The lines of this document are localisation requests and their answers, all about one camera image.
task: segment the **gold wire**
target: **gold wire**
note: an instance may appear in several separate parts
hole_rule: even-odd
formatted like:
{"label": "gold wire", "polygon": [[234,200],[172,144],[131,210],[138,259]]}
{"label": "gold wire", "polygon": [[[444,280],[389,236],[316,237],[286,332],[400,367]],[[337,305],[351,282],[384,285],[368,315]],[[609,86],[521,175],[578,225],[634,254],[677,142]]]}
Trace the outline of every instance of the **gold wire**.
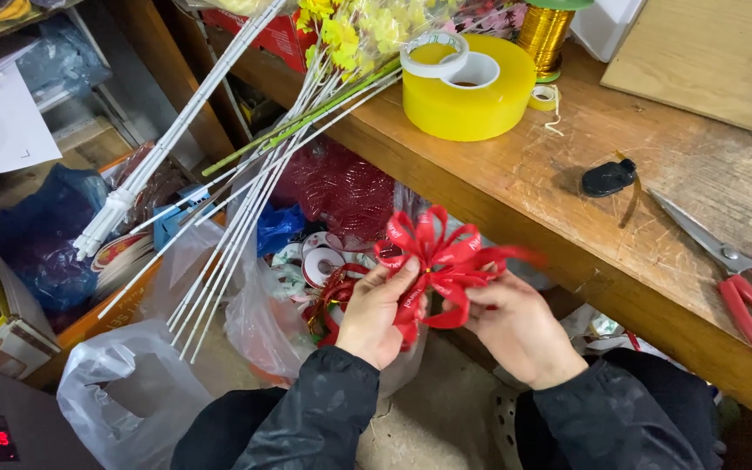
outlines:
{"label": "gold wire", "polygon": [[517,44],[536,62],[538,78],[548,77],[559,70],[559,51],[574,13],[534,5],[528,7]]}

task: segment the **red cardboard box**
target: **red cardboard box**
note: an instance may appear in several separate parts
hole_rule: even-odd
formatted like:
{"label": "red cardboard box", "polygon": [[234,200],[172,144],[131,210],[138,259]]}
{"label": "red cardboard box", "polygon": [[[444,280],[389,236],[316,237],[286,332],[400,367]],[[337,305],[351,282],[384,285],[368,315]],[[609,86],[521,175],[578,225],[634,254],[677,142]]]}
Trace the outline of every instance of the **red cardboard box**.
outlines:
{"label": "red cardboard box", "polygon": [[[318,42],[318,35],[314,32],[298,31],[295,22],[298,21],[300,10],[288,17],[275,17],[254,39],[252,47],[263,48],[283,59],[293,70],[305,74],[307,72],[307,49]],[[205,23],[218,26],[226,31],[237,34],[248,21],[248,17],[235,15],[220,9],[202,10]]]}

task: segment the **wooden table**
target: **wooden table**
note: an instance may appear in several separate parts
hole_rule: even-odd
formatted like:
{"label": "wooden table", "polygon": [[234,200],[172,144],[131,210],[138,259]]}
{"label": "wooden table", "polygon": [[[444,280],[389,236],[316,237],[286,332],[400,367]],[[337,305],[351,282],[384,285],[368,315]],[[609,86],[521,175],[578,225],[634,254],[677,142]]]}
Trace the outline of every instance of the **wooden table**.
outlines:
{"label": "wooden table", "polygon": [[[211,30],[214,49],[230,35]],[[645,192],[656,188],[717,236],[752,255],[752,134],[599,86],[605,64],[567,48],[558,136],[547,113],[475,143],[412,125],[396,85],[328,134],[497,243],[545,252],[547,274],[664,353],[752,408],[752,348],[722,305],[721,272]],[[283,105],[302,76],[250,50],[233,72]],[[640,188],[581,194],[588,168],[621,151]]]}

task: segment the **green flower stem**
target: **green flower stem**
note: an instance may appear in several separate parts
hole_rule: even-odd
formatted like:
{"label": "green flower stem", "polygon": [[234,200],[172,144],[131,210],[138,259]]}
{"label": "green flower stem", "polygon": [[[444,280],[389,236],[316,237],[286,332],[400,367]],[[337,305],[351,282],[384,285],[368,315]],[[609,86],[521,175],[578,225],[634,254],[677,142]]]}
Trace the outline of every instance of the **green flower stem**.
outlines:
{"label": "green flower stem", "polygon": [[[331,109],[334,106],[337,106],[339,103],[341,103],[344,100],[347,100],[351,95],[353,95],[357,91],[360,91],[364,87],[382,78],[383,76],[391,73],[392,71],[397,70],[399,67],[400,67],[399,58],[391,60],[390,62],[386,63],[383,67],[381,67],[378,71],[368,75],[364,79],[361,79],[359,83],[355,84],[355,86],[351,87],[350,89],[343,92],[339,96],[331,98],[328,102],[326,102],[326,104],[319,104],[319,107],[315,109],[314,111],[311,111],[305,115],[302,114],[286,123],[278,125],[274,130],[267,132],[262,137],[256,139],[256,141],[242,147],[240,150],[234,152],[233,154],[226,156],[225,158],[218,161],[214,165],[211,165],[208,168],[205,168],[205,170],[202,172],[202,175],[211,176],[213,172],[221,169],[225,165],[228,165],[232,161],[235,161],[237,158],[244,155],[249,150],[255,148],[257,145],[267,142],[267,144],[263,147],[262,151],[268,151],[276,147],[282,141],[287,139],[287,137],[291,136],[295,132],[298,132],[300,129],[311,124],[312,122],[315,122],[316,118],[322,113],[326,112],[327,110]],[[275,134],[277,134],[276,137],[273,137],[268,141],[266,140],[266,137],[275,135]]]}

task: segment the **red digital numbers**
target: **red digital numbers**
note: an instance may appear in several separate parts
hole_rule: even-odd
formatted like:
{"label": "red digital numbers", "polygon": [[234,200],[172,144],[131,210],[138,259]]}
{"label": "red digital numbers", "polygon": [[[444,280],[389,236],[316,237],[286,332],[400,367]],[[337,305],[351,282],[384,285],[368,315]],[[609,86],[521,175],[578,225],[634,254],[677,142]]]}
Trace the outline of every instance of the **red digital numbers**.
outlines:
{"label": "red digital numbers", "polygon": [[10,444],[10,440],[7,439],[7,433],[0,432],[0,446],[6,446]]}

